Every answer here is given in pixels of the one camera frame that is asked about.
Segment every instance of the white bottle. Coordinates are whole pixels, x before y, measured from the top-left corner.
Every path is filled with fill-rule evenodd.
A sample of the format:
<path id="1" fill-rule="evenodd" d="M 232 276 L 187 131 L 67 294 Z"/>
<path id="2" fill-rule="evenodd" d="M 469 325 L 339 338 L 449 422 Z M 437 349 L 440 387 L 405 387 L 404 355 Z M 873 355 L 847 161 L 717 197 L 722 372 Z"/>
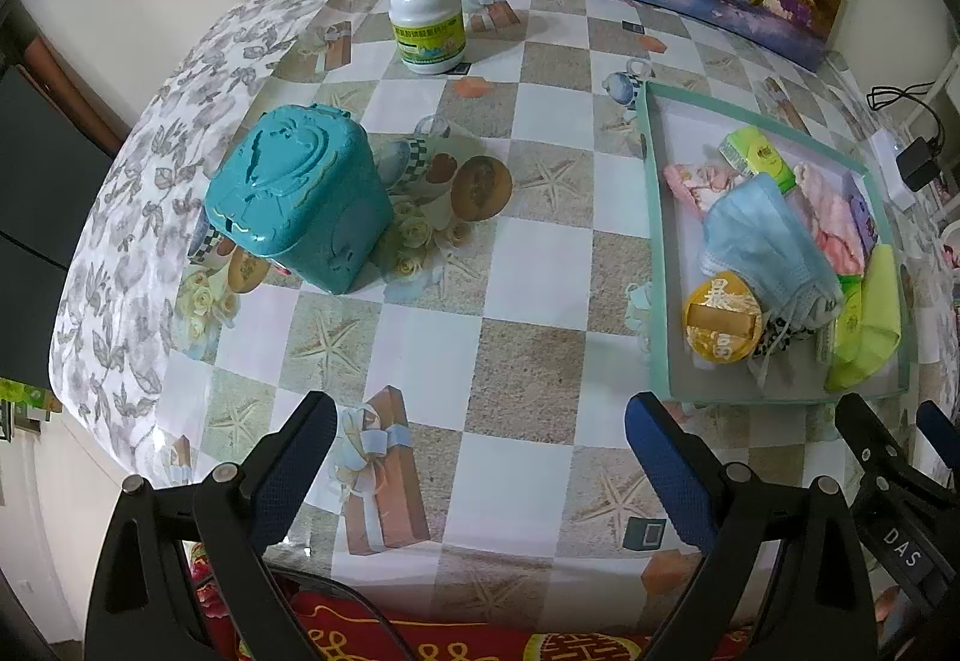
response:
<path id="1" fill-rule="evenodd" d="M 414 73 L 435 76 L 464 58 L 460 0 L 390 0 L 390 21 L 400 58 Z"/>

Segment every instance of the metal bolt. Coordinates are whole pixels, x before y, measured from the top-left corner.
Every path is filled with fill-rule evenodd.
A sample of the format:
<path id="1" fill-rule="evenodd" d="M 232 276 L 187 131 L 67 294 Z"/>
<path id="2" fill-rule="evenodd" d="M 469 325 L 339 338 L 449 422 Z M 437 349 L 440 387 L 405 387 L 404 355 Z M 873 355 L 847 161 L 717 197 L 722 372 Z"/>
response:
<path id="1" fill-rule="evenodd" d="M 235 463 L 221 463 L 213 469 L 214 482 L 232 482 L 239 474 L 240 468 Z"/>
<path id="2" fill-rule="evenodd" d="M 754 473 L 742 463 L 730 463 L 727 465 L 727 477 L 734 482 L 749 482 Z"/>
<path id="3" fill-rule="evenodd" d="M 817 487 L 823 493 L 826 493 L 827 496 L 833 496 L 834 493 L 840 490 L 840 485 L 837 484 L 837 480 L 833 477 L 819 477 L 817 479 Z"/>
<path id="4" fill-rule="evenodd" d="M 131 474 L 129 477 L 124 477 L 123 482 L 120 483 L 120 489 L 128 496 L 133 496 L 134 493 L 143 487 L 145 481 L 140 474 Z"/>

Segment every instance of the green label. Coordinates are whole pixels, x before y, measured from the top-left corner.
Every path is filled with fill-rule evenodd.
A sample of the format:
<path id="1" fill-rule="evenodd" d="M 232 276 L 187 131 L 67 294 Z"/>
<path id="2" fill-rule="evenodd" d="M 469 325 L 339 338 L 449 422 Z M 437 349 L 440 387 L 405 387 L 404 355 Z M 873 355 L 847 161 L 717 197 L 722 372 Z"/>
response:
<path id="1" fill-rule="evenodd" d="M 397 26 L 394 37 L 404 62 L 414 65 L 434 65 L 454 58 L 467 45 L 464 17 L 457 13 L 449 19 L 430 26 Z"/>

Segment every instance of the pink cloth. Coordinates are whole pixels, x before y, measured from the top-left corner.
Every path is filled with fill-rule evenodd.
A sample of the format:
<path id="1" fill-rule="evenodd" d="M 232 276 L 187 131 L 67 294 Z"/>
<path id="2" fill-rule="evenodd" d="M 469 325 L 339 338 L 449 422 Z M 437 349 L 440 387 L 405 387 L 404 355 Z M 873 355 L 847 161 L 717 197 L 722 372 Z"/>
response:
<path id="1" fill-rule="evenodd" d="M 712 165 L 693 168 L 690 165 L 667 165 L 664 179 L 677 200 L 692 208 L 700 219 L 723 195 L 744 181 L 733 169 Z"/>
<path id="2" fill-rule="evenodd" d="M 814 242 L 827 255 L 830 266 L 839 276 L 862 276 L 866 265 L 863 245 L 848 202 L 813 165 L 802 162 L 793 169 L 793 174 L 805 199 L 806 226 Z"/>

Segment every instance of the gray leaf pattern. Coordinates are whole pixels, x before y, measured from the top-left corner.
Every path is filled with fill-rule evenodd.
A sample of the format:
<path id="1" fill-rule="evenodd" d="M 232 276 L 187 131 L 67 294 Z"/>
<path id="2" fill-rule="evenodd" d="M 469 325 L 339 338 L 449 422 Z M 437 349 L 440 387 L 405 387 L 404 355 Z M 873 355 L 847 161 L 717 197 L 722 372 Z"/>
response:
<path id="1" fill-rule="evenodd" d="M 147 105 L 80 236 L 56 313 L 53 390 L 106 450 L 155 484 L 165 482 L 152 466 L 152 434 L 179 282 L 169 269 L 184 261 L 208 175 L 240 120 L 325 3 L 250 0 L 221 17 Z"/>

